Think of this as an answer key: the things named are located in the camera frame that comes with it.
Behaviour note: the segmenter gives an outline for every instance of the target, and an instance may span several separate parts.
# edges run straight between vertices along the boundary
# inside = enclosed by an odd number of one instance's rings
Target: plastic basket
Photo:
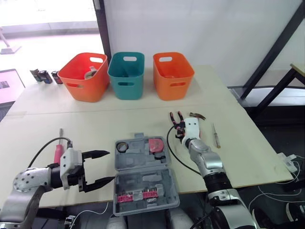
[[[94,67],[97,72],[90,79],[85,74]],[[97,53],[80,53],[70,60],[58,76],[74,99],[84,102],[97,102],[109,84],[107,56]]]
[[[181,53],[163,52],[153,56],[153,81],[162,100],[184,98],[194,73]]]
[[[143,94],[144,55],[140,52],[117,52],[111,59],[108,75],[119,99],[140,99]]]

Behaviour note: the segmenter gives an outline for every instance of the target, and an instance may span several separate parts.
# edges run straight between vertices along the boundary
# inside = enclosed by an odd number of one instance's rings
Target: black battery
[[[51,75],[53,76],[53,79],[55,80],[55,82],[57,84],[62,84],[62,81],[61,81],[61,79],[58,76],[58,71],[51,72]]]
[[[52,83],[53,80],[50,77],[49,73],[46,70],[39,71],[38,76],[45,82],[45,83]]]
[[[35,70],[30,70],[30,72],[32,73],[32,75],[34,76],[35,80],[37,82],[41,82],[42,79],[40,78],[40,76],[38,75],[39,73],[39,70],[38,69],[35,69]]]

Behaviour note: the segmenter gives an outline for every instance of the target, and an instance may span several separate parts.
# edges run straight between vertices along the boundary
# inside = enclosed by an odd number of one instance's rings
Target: orange basket
[[[85,74],[94,67],[97,72],[89,79]],[[80,53],[70,60],[58,76],[74,99],[83,102],[97,102],[109,85],[107,56],[97,53]]]
[[[153,56],[153,81],[162,100],[184,98],[194,74],[181,53],[163,52]]]

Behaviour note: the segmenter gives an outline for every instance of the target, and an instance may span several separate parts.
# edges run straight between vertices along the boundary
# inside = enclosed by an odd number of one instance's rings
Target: pink screwdriver handle
[[[55,155],[54,155],[54,163],[61,164],[61,156],[63,154],[63,146],[56,145]]]

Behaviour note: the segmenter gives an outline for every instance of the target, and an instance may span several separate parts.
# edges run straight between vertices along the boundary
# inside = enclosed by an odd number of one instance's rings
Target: red pliers handle
[[[177,122],[175,121],[175,119],[174,119],[174,117],[173,117],[173,113],[170,112],[170,118],[171,118],[171,121],[172,121],[173,125],[175,126],[175,129],[177,129],[178,127],[184,128],[184,127],[185,127],[184,119],[183,119],[183,116],[182,116],[182,114],[181,114],[180,111],[178,111],[178,116],[179,116],[179,118],[180,118],[180,123],[177,123]]]

